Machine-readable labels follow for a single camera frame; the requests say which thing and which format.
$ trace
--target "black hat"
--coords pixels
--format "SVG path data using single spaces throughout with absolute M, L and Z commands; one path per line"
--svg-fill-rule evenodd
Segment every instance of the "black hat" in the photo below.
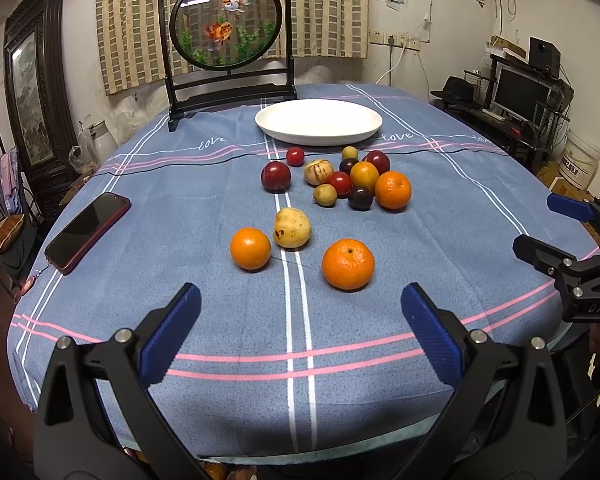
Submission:
M 439 97 L 449 104 L 459 104 L 470 106 L 471 108 L 480 108 L 481 104 L 474 101 L 474 86 L 459 77 L 451 76 L 446 80 L 445 87 L 440 90 L 433 90 L 431 95 Z

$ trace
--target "white plate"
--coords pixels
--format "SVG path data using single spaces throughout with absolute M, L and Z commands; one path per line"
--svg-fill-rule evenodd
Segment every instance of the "white plate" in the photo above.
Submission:
M 331 99 L 298 99 L 263 108 L 256 124 L 289 144 L 339 146 L 371 137 L 382 117 L 365 106 Z

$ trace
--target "keychain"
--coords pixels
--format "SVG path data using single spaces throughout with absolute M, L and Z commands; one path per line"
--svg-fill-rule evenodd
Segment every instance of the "keychain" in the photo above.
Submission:
M 40 274 L 45 272 L 45 270 L 47 270 L 50 266 L 51 266 L 51 264 L 47 264 L 44 269 L 36 270 L 31 276 L 29 276 L 27 278 L 27 281 L 24 282 L 24 284 L 22 285 L 20 290 L 18 292 L 16 292 L 16 295 L 13 298 L 14 304 L 18 304 L 18 302 L 20 301 L 20 298 L 22 298 L 27 292 L 29 292 L 33 288 L 33 286 L 36 284 L 36 280 L 40 277 Z

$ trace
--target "brown pillow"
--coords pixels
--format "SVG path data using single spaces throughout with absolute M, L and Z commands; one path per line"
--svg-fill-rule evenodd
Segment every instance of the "brown pillow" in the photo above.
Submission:
M 24 225 L 24 215 L 11 215 L 0 222 L 0 253 L 11 247 L 20 236 Z

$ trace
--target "metal screw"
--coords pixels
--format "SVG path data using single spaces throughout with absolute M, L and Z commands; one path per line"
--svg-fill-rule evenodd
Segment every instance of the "metal screw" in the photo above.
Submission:
M 469 336 L 474 343 L 480 344 L 487 342 L 487 335 L 482 330 L 471 330 Z
M 535 336 L 531 338 L 531 346 L 536 350 L 542 350 L 545 346 L 544 339 L 541 337 Z
M 63 335 L 60 339 L 58 339 L 56 346 L 58 346 L 59 349 L 64 350 L 70 344 L 71 344 L 71 338 L 69 336 Z
M 113 337 L 119 343 L 126 343 L 127 341 L 129 341 L 131 339 L 131 336 L 133 334 L 134 333 L 131 332 L 131 330 L 129 330 L 128 328 L 121 328 L 120 330 L 118 330 L 116 332 L 116 335 Z

